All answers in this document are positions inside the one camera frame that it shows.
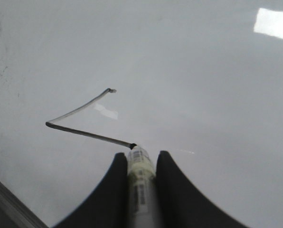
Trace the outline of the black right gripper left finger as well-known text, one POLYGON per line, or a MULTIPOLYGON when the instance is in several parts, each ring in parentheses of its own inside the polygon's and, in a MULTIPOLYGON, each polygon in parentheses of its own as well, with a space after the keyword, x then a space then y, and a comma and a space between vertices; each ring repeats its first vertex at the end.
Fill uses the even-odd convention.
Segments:
POLYGON ((123 152, 114 159, 93 192, 56 228, 124 228, 127 207, 127 167, 123 152))

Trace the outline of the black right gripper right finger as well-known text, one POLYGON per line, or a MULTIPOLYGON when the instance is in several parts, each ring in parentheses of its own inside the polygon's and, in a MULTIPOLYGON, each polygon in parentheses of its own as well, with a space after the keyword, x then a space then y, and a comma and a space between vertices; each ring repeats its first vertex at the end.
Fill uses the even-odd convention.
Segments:
POLYGON ((156 186, 167 228, 245 228, 201 193, 168 151, 160 151, 156 186))

